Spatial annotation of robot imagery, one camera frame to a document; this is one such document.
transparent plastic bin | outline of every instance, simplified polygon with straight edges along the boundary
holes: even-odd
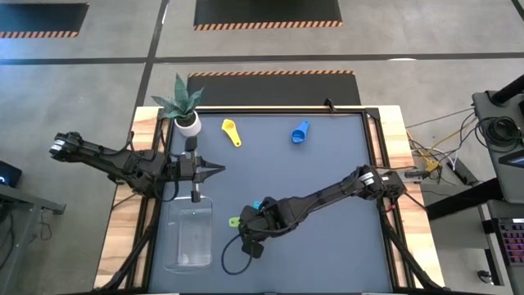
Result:
[[[169,205],[164,265],[175,273],[204,270],[211,264],[213,203],[202,196],[177,197]]]

black floor mat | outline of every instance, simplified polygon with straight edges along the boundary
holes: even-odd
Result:
[[[195,30],[342,26],[337,0],[196,0]]]
[[[278,70],[193,73],[187,90],[205,87],[205,106],[360,106],[352,70]]]
[[[0,38],[73,38],[89,4],[0,4]]]

floor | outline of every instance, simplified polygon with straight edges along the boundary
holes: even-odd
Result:
[[[468,108],[473,93],[500,89],[524,68],[517,0],[339,0],[340,29],[215,32],[192,30],[195,1],[91,0],[76,39],[0,39],[0,159],[24,171],[22,190],[67,203],[63,216],[46,216],[53,237],[31,244],[18,294],[88,291],[102,249],[115,185],[87,166],[52,160],[54,135],[75,130],[118,148],[134,108],[170,93],[175,73],[354,70],[364,105],[400,105],[412,125]],[[309,61],[326,54],[330,61]],[[166,59],[153,64],[154,56]],[[290,56],[298,57],[284,61]],[[397,57],[419,60],[390,61]],[[409,130],[429,146],[467,115]],[[478,179],[494,177],[474,139],[458,156]],[[449,224],[431,227],[449,287],[508,293],[475,280],[483,253],[442,238]]]

white flower pot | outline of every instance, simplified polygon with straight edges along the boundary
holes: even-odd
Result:
[[[175,120],[174,124],[177,126],[178,130],[180,130],[180,133],[185,137],[195,136],[197,135],[200,130],[202,129],[202,123],[200,122],[200,118],[198,117],[198,113],[196,111],[193,111],[195,113],[195,121],[191,126],[180,126],[178,122]]]

yellow measuring spoon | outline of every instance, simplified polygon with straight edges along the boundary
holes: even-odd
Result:
[[[242,145],[240,136],[238,136],[237,126],[235,125],[235,122],[233,122],[233,120],[224,119],[224,122],[222,123],[222,130],[225,131],[226,134],[228,134],[235,147],[238,148]]]

